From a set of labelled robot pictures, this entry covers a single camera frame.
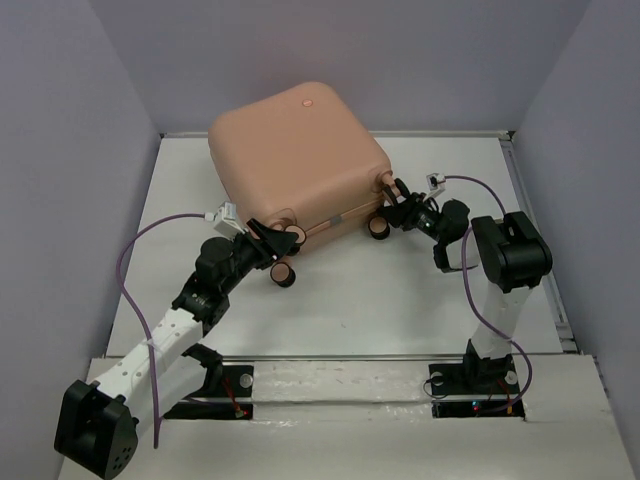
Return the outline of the pink hard-shell suitcase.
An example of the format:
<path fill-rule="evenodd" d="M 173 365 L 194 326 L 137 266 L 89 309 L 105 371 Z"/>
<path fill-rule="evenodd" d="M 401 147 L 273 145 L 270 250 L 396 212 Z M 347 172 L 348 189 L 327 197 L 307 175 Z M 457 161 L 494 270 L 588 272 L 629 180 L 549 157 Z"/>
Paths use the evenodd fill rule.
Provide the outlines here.
<path fill-rule="evenodd" d="M 321 82 L 219 115 L 208 145 L 239 217 L 300 233 L 302 253 L 365 227 L 399 192 L 386 152 Z"/>

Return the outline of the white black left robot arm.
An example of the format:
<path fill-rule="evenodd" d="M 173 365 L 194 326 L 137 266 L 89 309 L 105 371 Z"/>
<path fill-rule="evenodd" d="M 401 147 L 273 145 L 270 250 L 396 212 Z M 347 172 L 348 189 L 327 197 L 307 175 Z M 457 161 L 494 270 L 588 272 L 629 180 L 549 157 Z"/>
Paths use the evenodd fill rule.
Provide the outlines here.
<path fill-rule="evenodd" d="M 306 241 L 296 225 L 269 228 L 255 219 L 229 237 L 206 240 L 195 270 L 155 328 L 116 365 L 64 393 L 55 450 L 101 479 L 131 461 L 140 436 L 194 393 L 209 395 L 224 379 L 223 358 L 204 338 L 229 309 L 231 291 L 253 270 L 295 255 Z"/>

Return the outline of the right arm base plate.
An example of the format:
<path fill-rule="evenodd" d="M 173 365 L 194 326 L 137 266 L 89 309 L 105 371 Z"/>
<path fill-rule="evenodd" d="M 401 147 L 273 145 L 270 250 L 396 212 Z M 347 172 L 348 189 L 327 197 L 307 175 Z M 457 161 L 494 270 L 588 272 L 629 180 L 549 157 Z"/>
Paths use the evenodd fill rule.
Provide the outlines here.
<path fill-rule="evenodd" d="M 423 390 L 431 399 L 434 418 L 526 418 L 523 401 L 517 400 L 520 385 L 513 363 L 473 385 L 462 363 L 434 363 L 428 368 Z"/>

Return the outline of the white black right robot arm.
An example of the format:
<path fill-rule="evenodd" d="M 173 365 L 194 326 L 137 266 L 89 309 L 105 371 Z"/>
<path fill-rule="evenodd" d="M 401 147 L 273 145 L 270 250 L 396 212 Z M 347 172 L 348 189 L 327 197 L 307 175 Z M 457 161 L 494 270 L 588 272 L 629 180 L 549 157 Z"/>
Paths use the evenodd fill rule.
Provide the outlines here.
<path fill-rule="evenodd" d="M 479 326 L 468 340 L 462 360 L 433 364 L 426 381 L 430 396 L 443 400 L 453 395 L 489 397 L 501 389 L 509 402 L 519 400 L 529 384 L 520 384 L 513 361 L 523 348 L 513 335 L 525 302 L 552 269 L 552 253 L 522 211 L 501 217 L 471 217 L 469 207 L 452 199 L 443 204 L 447 177 L 432 174 L 427 192 L 412 192 L 400 179 L 386 177 L 386 200 L 369 221 L 371 236 L 383 240 L 392 229 L 419 230 L 434 240 L 435 265 L 444 273 L 462 275 L 465 296 L 472 300 L 469 271 L 480 267 L 487 281 L 482 307 L 469 307 Z"/>

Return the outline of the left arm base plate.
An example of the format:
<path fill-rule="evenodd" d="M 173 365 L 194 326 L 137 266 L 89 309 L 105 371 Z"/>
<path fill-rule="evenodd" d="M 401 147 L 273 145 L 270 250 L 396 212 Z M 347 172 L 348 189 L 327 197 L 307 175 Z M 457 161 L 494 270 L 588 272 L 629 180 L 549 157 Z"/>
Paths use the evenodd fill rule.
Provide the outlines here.
<path fill-rule="evenodd" d="M 254 416 L 253 385 L 253 365 L 224 365 L 220 373 L 208 374 L 203 387 L 174 405 L 164 418 L 166 420 L 252 420 Z"/>

